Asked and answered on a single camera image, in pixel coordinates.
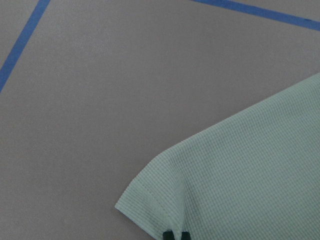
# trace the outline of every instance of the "gray surface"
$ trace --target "gray surface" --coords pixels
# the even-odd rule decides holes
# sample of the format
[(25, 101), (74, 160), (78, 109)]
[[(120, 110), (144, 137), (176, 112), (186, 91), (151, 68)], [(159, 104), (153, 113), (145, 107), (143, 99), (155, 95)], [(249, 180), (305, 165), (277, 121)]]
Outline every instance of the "gray surface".
[(51, 1), (0, 95), (0, 239), (151, 240), (114, 208), (130, 181), (320, 72), (319, 42), (187, 0)]

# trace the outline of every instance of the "light green shirt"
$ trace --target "light green shirt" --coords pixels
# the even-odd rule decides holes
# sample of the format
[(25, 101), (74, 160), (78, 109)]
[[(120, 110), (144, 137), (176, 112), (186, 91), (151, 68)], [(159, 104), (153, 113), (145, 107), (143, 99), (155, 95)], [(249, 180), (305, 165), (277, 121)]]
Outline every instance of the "light green shirt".
[(320, 73), (161, 152), (115, 208), (156, 240), (320, 240)]

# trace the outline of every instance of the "painter's tape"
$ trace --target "painter's tape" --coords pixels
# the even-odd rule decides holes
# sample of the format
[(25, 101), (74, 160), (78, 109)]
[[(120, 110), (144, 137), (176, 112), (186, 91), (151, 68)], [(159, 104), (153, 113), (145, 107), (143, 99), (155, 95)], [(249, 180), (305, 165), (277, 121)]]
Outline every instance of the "painter's tape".
[(21, 53), (23, 52), (29, 38), (36, 29), (36, 26), (45, 12), (50, 0), (39, 0), (35, 6), (31, 16), (26, 22), (22, 32), (18, 39), (15, 41), (8, 57), (4, 61), (2, 68), (0, 69), (0, 92), (5, 86), (12, 70), (14, 69)]
[(272, 19), (279, 22), (320, 31), (320, 21), (294, 16), (278, 11), (272, 11), (265, 8), (247, 5), (229, 0), (192, 0), (194, 2), (208, 4), (224, 9), (234, 10), (241, 13), (251, 14), (262, 18)]

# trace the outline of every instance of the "shirt sleeve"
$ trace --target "shirt sleeve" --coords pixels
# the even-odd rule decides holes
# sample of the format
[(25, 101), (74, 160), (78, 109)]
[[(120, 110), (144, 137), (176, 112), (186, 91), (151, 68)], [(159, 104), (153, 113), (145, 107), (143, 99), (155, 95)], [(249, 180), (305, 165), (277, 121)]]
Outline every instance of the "shirt sleeve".
[(181, 239), (185, 221), (185, 182), (171, 149), (153, 158), (130, 182), (115, 208), (156, 240), (172, 231)]

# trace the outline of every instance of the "blue tape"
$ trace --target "blue tape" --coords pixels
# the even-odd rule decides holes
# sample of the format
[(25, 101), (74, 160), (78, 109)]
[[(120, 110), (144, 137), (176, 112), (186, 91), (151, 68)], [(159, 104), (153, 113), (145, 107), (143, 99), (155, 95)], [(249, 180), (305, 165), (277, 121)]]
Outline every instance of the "blue tape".
[(4, 64), (0, 69), (0, 92), (5, 86), (12, 70), (14, 69), (32, 33), (36, 29), (36, 26), (39, 20), (41, 19), (43, 13), (45, 12), (49, 2), (50, 0), (38, 1), (31, 16), (29, 17), (22, 32), (20, 33), (18, 39), (15, 41), (15, 44), (13, 45), (8, 57), (4, 61)]
[(314, 21), (299, 16), (272, 11), (252, 5), (238, 3), (229, 0), (192, 0), (194, 2), (208, 4), (224, 9), (234, 10), (241, 13), (251, 14), (262, 18), (272, 19), (279, 22), (296, 25), (303, 28), (320, 31), (320, 21)]

